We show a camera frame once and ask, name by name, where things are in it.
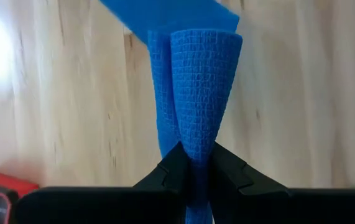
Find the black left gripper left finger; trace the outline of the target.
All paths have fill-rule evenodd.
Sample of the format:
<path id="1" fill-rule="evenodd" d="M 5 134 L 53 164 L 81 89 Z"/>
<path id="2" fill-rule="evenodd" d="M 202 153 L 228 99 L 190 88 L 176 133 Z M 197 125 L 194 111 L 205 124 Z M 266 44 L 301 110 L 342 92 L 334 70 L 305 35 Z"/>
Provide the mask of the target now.
<path id="1" fill-rule="evenodd" d="M 17 224 L 184 224 L 189 159 L 178 143 L 132 187 L 44 187 L 16 204 Z"/>

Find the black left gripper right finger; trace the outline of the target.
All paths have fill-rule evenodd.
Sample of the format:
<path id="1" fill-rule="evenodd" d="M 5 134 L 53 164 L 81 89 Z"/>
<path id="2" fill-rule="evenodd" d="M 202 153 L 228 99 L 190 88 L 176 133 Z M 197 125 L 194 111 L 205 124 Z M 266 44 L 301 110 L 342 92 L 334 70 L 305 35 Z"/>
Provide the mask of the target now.
<path id="1" fill-rule="evenodd" d="M 209 168 L 215 224 L 355 224 L 355 189 L 289 188 L 219 144 Z"/>

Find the blue elastic bandage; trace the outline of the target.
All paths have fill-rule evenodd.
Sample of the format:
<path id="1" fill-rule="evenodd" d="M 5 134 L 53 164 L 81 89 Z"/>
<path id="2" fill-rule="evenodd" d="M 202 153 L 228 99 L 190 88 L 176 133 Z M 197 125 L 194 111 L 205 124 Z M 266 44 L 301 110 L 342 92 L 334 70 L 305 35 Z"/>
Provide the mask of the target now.
<path id="1" fill-rule="evenodd" d="M 159 148 L 187 154 L 184 224 L 212 224 L 208 160 L 242 47 L 239 16 L 216 0 L 99 0 L 148 48 Z"/>

